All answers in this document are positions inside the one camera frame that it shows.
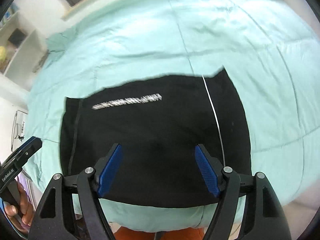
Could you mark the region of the person's left hand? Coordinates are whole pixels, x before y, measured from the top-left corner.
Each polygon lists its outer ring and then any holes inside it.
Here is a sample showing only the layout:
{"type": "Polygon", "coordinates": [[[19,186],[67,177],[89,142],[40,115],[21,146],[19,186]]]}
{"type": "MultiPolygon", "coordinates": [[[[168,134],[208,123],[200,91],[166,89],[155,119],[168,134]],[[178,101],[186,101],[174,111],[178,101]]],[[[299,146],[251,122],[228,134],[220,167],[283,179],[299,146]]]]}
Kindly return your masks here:
{"type": "Polygon", "coordinates": [[[22,232],[28,233],[34,217],[34,208],[29,202],[28,195],[24,190],[23,185],[17,182],[17,189],[20,193],[20,207],[14,205],[4,204],[4,210],[8,219],[12,222],[14,227],[22,232]]]}

